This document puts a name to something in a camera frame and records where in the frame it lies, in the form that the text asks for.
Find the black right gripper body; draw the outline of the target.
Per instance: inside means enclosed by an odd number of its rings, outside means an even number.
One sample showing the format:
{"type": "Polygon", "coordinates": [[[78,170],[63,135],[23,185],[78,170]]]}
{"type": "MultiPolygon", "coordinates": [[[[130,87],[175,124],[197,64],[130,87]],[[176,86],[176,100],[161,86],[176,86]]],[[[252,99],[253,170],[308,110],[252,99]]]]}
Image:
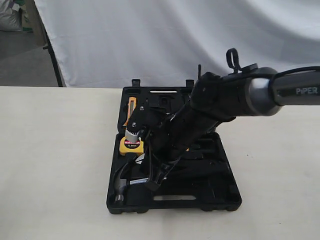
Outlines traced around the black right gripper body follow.
{"type": "Polygon", "coordinates": [[[147,142],[149,169],[172,170],[185,153],[185,144],[161,139],[147,142]]]}

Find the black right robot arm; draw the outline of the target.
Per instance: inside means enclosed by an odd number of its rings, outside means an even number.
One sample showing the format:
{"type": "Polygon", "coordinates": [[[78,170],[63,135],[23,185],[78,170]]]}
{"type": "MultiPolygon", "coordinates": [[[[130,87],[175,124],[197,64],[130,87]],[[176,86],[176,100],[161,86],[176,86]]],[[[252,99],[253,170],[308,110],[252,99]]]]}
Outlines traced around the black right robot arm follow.
{"type": "Polygon", "coordinates": [[[156,191],[184,152],[218,125],[237,117],[273,116],[283,106],[320,103],[320,68],[301,67],[276,72],[270,67],[218,76],[202,75],[190,98],[166,117],[149,140],[152,155],[146,186],[156,191]]]}

